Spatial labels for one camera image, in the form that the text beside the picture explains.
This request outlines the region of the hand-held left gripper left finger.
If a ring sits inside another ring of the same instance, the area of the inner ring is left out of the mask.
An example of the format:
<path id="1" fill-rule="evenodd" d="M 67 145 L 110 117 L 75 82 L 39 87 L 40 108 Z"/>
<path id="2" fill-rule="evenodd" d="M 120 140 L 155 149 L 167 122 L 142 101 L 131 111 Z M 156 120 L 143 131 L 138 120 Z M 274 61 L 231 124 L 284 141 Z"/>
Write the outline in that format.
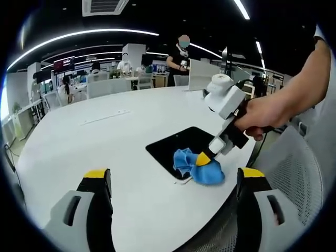
<path id="1" fill-rule="evenodd" d="M 92 170 L 51 209 L 44 233 L 60 251 L 114 251 L 111 174 Z"/>

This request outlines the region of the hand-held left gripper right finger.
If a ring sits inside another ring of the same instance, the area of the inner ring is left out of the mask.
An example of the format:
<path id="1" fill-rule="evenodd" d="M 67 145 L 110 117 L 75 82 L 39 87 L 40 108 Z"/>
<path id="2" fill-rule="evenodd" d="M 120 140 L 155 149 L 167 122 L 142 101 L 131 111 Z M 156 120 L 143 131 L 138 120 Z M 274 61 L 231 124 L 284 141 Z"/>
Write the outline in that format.
<path id="1" fill-rule="evenodd" d="M 304 230 L 295 204 L 257 169 L 239 168 L 236 189 L 236 251 L 287 251 Z"/>

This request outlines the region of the person's right hand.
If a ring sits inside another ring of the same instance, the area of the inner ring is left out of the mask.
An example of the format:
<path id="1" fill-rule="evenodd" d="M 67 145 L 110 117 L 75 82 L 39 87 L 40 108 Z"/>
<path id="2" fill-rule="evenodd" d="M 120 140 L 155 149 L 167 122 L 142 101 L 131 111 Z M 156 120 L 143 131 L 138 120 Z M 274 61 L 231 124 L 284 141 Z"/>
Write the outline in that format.
<path id="1" fill-rule="evenodd" d="M 265 127 L 282 126 L 288 115 L 283 105 L 276 105 L 273 98 L 256 98 L 247 103 L 246 113 L 235 121 L 235 126 L 256 141 L 263 139 Z"/>

